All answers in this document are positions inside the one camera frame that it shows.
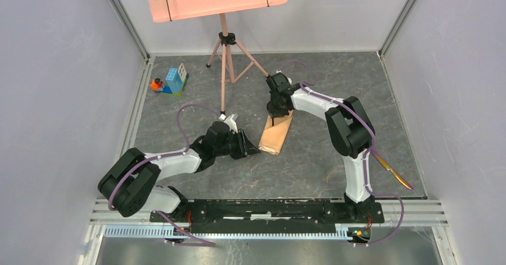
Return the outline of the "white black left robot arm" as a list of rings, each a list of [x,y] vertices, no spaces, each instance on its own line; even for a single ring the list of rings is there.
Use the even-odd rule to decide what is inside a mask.
[[[233,120],[215,121],[188,149],[166,153],[128,149],[99,181],[97,189],[108,200],[109,209],[123,217],[151,205],[178,222],[186,217],[187,205],[175,190],[157,190],[157,182],[179,174],[201,172],[212,166],[217,157],[237,160],[259,153],[259,148]]]

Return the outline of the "peach satin napkin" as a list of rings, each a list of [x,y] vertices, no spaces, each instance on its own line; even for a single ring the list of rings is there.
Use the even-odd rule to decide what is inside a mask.
[[[287,116],[274,118],[275,126],[272,127],[271,117],[268,115],[258,148],[263,152],[278,155],[288,135],[292,119],[293,111],[289,111]]]

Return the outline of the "gold handled utensil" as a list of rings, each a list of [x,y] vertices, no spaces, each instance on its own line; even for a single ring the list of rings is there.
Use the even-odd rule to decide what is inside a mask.
[[[374,158],[381,164],[381,166],[390,172],[393,177],[405,188],[408,190],[413,190],[413,186],[408,183],[397,171],[395,171],[392,166],[375,150],[372,150],[371,153],[373,154]]]

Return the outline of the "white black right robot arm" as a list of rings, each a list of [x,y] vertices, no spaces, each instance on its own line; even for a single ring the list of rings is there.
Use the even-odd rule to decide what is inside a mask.
[[[375,202],[369,186],[369,154],[376,137],[360,100],[334,98],[291,84],[282,72],[269,75],[266,82],[270,89],[267,110],[272,117],[299,110],[326,121],[331,143],[344,161],[345,216],[352,222],[362,221]]]

